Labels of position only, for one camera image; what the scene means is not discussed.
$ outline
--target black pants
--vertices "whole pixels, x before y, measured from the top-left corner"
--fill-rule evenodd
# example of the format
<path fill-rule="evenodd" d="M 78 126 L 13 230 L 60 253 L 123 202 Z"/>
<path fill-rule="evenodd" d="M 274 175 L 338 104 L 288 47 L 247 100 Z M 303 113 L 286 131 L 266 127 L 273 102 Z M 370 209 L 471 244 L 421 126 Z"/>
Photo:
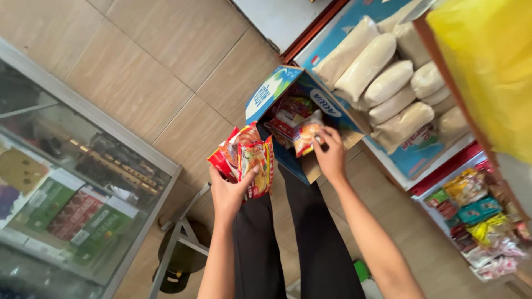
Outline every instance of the black pants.
<path fill-rule="evenodd" d="M 302 298 L 365 298 L 318 184 L 307 186 L 279 167 L 296 231 Z M 244 204 L 235 218 L 233 232 L 235 298 L 286 298 L 270 196 Z"/>

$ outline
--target hand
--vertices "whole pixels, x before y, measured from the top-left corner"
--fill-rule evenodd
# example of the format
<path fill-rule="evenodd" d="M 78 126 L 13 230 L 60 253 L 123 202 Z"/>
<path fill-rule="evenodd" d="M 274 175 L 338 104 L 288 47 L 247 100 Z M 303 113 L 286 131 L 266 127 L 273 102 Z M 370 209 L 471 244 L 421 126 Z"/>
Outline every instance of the hand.
<path fill-rule="evenodd" d="M 331 127 L 324 127 L 319 136 L 329 146 L 327 151 L 323 151 L 316 139 L 312 141 L 316 157 L 320 163 L 321 171 L 325 174 L 331 184 L 346 179 L 345 174 L 345 146 L 337 130 Z"/>
<path fill-rule="evenodd" d="M 230 229 L 236 213 L 242 205 L 247 187 L 253 182 L 259 172 L 259 166 L 255 166 L 237 184 L 225 181 L 212 165 L 209 167 L 209 171 L 212 180 L 211 193 L 214 203 L 214 225 L 218 224 Z"/>

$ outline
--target forearm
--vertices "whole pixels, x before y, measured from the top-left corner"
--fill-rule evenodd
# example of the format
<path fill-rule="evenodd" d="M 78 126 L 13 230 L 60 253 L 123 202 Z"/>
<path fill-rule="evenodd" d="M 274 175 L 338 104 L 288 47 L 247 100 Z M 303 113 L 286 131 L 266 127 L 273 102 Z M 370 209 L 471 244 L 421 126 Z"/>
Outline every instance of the forearm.
<path fill-rule="evenodd" d="M 231 224 L 214 224 L 209 257 L 199 287 L 200 299 L 235 297 L 235 251 Z"/>
<path fill-rule="evenodd" d="M 333 183 L 347 222 L 373 277 L 386 298 L 423 298 L 402 254 L 347 179 Z"/>

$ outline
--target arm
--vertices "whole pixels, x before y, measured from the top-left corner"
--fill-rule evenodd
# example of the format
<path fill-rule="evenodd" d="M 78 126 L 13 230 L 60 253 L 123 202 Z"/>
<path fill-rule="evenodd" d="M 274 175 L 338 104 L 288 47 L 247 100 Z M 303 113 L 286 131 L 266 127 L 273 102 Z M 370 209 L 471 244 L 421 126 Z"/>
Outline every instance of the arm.
<path fill-rule="evenodd" d="M 325 140 L 329 149 L 324 152 L 314 141 L 318 162 L 338 193 L 351 233 L 384 297 L 424 298 L 399 249 L 347 180 L 345 147 L 340 135 L 335 129 L 326 127 L 320 137 Z"/>
<path fill-rule="evenodd" d="M 209 171 L 212 179 L 214 231 L 198 298 L 234 298 L 235 251 L 232 239 L 232 223 L 240 209 L 247 186 L 255 179 L 258 167 L 250 171 L 238 184 L 226 182 L 213 166 L 210 167 Z"/>

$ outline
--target person's left hand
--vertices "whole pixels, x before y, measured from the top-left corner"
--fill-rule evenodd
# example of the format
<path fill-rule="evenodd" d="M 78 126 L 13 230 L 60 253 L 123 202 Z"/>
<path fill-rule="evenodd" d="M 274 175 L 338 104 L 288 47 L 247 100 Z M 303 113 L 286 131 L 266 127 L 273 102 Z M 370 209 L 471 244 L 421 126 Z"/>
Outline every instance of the person's left hand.
<path fill-rule="evenodd" d="M 259 172 L 259 166 L 255 166 L 237 184 L 225 181 L 212 165 L 209 167 L 209 171 L 212 180 L 211 193 L 214 203 L 214 225 L 222 225 L 230 229 L 236 213 L 238 213 L 242 205 L 242 199 L 247 187 L 253 182 Z"/>

